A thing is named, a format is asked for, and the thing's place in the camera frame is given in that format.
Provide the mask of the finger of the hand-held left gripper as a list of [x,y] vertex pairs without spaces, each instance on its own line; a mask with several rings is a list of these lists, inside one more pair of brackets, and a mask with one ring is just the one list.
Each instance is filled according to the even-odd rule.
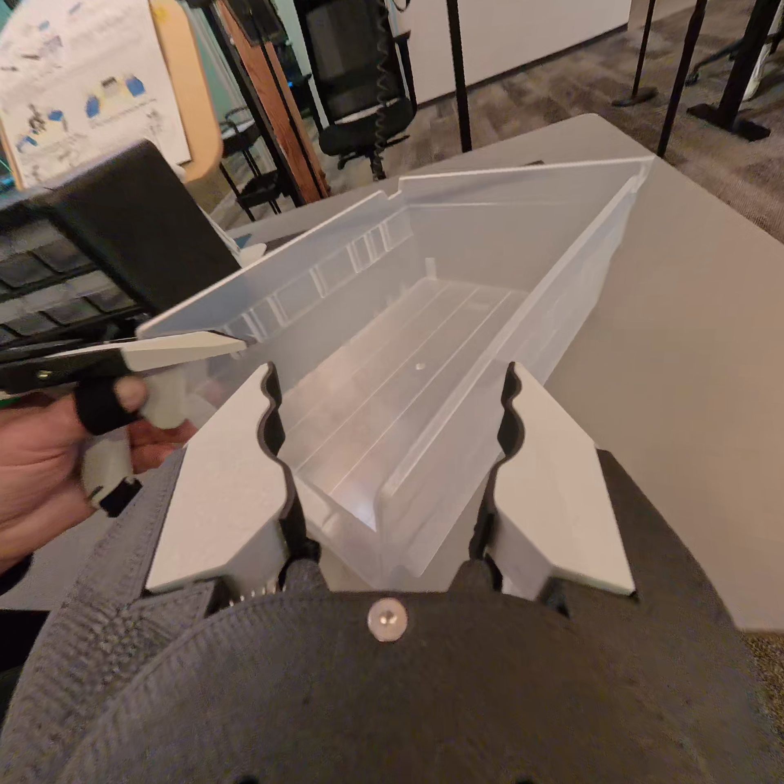
[[237,354],[249,347],[241,339],[213,331],[137,339],[120,344],[120,353],[131,372],[152,372],[191,361]]

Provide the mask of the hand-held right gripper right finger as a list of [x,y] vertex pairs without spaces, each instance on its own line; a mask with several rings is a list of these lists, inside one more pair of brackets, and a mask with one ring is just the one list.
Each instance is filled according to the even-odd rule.
[[470,541],[503,593],[538,600],[555,580],[629,597],[636,587],[593,439],[528,370],[511,362],[501,458]]

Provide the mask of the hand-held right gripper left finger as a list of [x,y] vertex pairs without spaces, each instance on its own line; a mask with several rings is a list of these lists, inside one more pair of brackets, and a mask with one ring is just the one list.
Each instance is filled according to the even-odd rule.
[[146,590],[221,579],[260,596],[308,557],[307,524],[289,467],[273,363],[258,367],[185,448]]

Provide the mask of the black drawer cabinet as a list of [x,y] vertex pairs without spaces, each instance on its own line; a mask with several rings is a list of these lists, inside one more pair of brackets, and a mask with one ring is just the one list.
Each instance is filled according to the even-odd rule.
[[[35,247],[58,238],[70,241],[142,308],[145,316],[130,338],[142,323],[241,268],[236,243],[145,140],[2,195],[1,261],[2,238],[16,249],[23,241]],[[67,341],[80,348],[116,340],[123,339]]]

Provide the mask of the large clear plastic bin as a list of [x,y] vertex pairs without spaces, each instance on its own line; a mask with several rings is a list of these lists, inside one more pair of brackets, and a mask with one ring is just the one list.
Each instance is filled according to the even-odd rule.
[[544,385],[597,305],[651,156],[400,179],[152,318],[252,345],[193,376],[202,426],[278,372],[308,534],[412,586],[500,455],[506,368]]

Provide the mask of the bank of small clear drawers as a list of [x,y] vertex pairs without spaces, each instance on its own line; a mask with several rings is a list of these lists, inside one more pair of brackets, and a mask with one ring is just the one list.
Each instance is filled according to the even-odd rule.
[[1,347],[130,338],[145,313],[70,241],[2,238]]

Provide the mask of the person's left hand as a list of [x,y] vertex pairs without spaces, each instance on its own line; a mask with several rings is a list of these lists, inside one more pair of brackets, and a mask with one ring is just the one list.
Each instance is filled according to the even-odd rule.
[[[131,475],[158,468],[197,432],[185,420],[162,429],[139,418],[147,399],[142,379],[127,376],[87,386],[96,403],[89,424],[109,431],[125,425]],[[85,427],[76,394],[56,400],[33,394],[1,415],[1,573],[20,570],[36,550],[93,513],[79,468],[82,447],[92,434]]]

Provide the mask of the black mesh office chair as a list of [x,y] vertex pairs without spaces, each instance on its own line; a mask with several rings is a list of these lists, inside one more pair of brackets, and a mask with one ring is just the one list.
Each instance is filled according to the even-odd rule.
[[385,180],[383,154],[408,138],[418,101],[410,32],[393,34],[387,2],[294,2],[312,82],[326,117],[318,142],[337,168],[365,158]]

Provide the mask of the black pole stand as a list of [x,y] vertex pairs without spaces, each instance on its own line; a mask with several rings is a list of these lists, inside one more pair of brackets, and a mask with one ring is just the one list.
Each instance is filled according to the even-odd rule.
[[468,93],[466,87],[463,39],[459,19],[459,2],[446,1],[448,34],[452,52],[455,81],[456,112],[458,117],[459,139],[463,154],[473,149]]
[[695,47],[702,29],[707,5],[708,1],[695,2],[688,22],[687,30],[684,35],[681,58],[679,60],[676,75],[673,81],[673,87],[656,149],[656,155],[662,159],[666,156],[666,152],[670,143],[673,126],[677,117],[678,107],[690,71],[691,60],[694,55]]
[[614,108],[628,108],[628,107],[640,105],[642,103],[647,103],[653,100],[659,94],[659,91],[657,90],[656,87],[642,88],[641,86],[642,72],[644,69],[644,62],[648,50],[648,40],[649,40],[652,21],[654,17],[655,4],[656,1],[648,1],[648,7],[646,9],[646,15],[644,18],[644,25],[642,28],[642,35],[641,35],[641,44],[640,44],[639,54],[637,58],[637,65],[634,72],[632,87],[627,96],[623,96],[616,100],[613,100],[612,106]]

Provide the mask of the black flat-base stand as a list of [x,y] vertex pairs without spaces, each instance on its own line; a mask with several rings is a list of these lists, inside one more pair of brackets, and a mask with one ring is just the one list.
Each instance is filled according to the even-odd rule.
[[719,103],[694,105],[687,109],[688,114],[750,143],[770,136],[770,129],[740,118],[739,112],[779,5],[777,1],[755,2]]

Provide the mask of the brown wooden post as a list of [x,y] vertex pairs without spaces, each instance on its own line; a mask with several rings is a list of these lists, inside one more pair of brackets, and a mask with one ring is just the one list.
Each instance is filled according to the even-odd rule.
[[246,2],[218,2],[224,28],[230,36],[239,59],[249,76],[252,90],[275,149],[285,161],[293,184],[292,200],[298,205],[309,204],[330,196],[330,188],[318,156],[301,119],[288,80],[279,63],[274,45],[261,38],[254,43],[243,27],[241,11]]

